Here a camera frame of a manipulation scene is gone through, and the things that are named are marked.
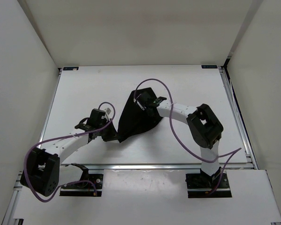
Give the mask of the black skirt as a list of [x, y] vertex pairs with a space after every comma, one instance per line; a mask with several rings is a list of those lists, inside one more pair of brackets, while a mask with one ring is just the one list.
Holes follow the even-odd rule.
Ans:
[[152, 130], [163, 119], [158, 114], [157, 110], [154, 111], [153, 116], [149, 116], [146, 111], [142, 110], [136, 103], [134, 103], [134, 95], [138, 96], [143, 93], [148, 94], [153, 100], [157, 99], [157, 96], [151, 87], [137, 91], [133, 90], [130, 93], [118, 122], [118, 141], [120, 143], [131, 136], [143, 134]]

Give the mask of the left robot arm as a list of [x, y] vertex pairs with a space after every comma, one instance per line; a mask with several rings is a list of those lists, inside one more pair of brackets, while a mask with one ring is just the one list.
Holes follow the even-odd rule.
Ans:
[[69, 135], [41, 141], [41, 144], [52, 142], [46, 149], [35, 144], [24, 158], [20, 183], [43, 203], [49, 202], [59, 188], [68, 186], [92, 187], [92, 195], [97, 196], [96, 183], [89, 179], [88, 168], [79, 163], [63, 166], [63, 162], [99, 136], [107, 140], [116, 137], [113, 119], [104, 112], [95, 119], [82, 119]]

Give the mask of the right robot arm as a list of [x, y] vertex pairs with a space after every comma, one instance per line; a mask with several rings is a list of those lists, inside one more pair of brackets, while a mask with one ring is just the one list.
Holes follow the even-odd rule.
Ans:
[[201, 160], [199, 182], [208, 188], [217, 188], [221, 182], [221, 166], [219, 163], [219, 142], [223, 125], [207, 104], [198, 107], [173, 103], [165, 97], [153, 99], [143, 94], [133, 100], [150, 116], [159, 115], [188, 125], [192, 138], [200, 147]]

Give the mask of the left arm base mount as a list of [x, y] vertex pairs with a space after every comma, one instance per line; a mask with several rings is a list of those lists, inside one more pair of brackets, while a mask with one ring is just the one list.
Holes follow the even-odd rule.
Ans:
[[84, 165], [72, 163], [60, 167], [60, 196], [101, 197], [104, 183], [102, 170], [90, 170]]

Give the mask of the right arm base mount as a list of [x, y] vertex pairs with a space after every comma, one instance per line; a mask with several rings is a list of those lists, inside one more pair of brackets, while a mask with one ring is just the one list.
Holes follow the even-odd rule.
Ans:
[[229, 180], [224, 172], [222, 178], [218, 176], [209, 182], [207, 177], [200, 173], [187, 173], [185, 175], [188, 198], [231, 198]]

